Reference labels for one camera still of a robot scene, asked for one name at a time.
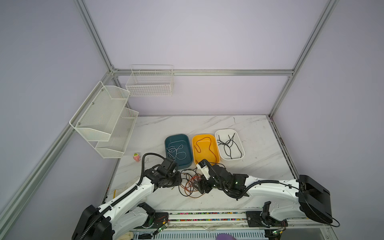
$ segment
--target purple object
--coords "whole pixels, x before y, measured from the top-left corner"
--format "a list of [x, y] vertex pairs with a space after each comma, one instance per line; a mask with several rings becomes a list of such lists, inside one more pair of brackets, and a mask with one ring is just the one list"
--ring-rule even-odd
[[216, 240], [236, 240], [236, 239], [229, 234], [221, 233], [217, 235]]

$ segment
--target robotic arm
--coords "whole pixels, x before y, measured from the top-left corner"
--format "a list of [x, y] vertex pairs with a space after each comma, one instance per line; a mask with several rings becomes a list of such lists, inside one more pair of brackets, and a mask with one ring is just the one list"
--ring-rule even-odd
[[[72, 240], [116, 240], [135, 227], [150, 227], [155, 210], [141, 199], [161, 187], [181, 184], [177, 163], [163, 158], [163, 163], [144, 171], [140, 179], [111, 201], [95, 208], [87, 207], [76, 226]], [[308, 176], [300, 175], [298, 180], [259, 179], [246, 174], [231, 174], [224, 167], [213, 166], [201, 161], [197, 166], [204, 177], [194, 186], [200, 193], [209, 193], [212, 188], [225, 192], [229, 197], [239, 199], [243, 196], [269, 196], [280, 201], [266, 202], [263, 211], [255, 216], [263, 226], [274, 226], [276, 221], [292, 217], [308, 217], [321, 223], [332, 223], [329, 191]], [[153, 235], [166, 228], [167, 223]]]

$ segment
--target yellow tray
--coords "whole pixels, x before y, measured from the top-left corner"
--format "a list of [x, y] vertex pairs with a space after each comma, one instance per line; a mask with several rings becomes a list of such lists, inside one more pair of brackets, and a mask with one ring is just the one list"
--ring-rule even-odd
[[213, 164], [220, 162], [216, 139], [211, 134], [196, 135], [192, 138], [193, 159], [197, 165], [206, 159]]

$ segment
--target wall-mounted basket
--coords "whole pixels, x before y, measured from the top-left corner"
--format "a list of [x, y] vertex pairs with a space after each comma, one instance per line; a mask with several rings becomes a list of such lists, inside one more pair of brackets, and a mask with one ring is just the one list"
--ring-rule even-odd
[[126, 88], [132, 97], [172, 96], [172, 65], [131, 65]]
[[70, 125], [103, 158], [121, 158], [139, 113], [125, 107], [129, 91], [102, 82], [95, 88], [100, 90], [80, 117], [80, 109], [75, 113]]

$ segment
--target table surface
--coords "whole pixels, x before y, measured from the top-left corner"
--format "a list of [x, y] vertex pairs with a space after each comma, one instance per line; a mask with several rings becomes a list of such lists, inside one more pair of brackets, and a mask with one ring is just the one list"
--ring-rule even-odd
[[[141, 161], [136, 162], [133, 154], [140, 156], [147, 152], [165, 156], [164, 140], [171, 135], [186, 134], [191, 141], [198, 134], [214, 135], [220, 129], [234, 129], [242, 142], [245, 156], [241, 160], [221, 160], [230, 173], [248, 174], [264, 179], [289, 180], [293, 175], [278, 145], [276, 137], [265, 115], [235, 116], [162, 116], [138, 117], [124, 156], [107, 195], [107, 201], [114, 194], [135, 183], [140, 177]], [[145, 168], [161, 163], [156, 156], [147, 156]], [[242, 197], [238, 201], [218, 189], [212, 189], [197, 199], [182, 196], [175, 188], [161, 188], [144, 198], [156, 210], [204, 210], [204, 209], [246, 209], [259, 208], [270, 197]]]

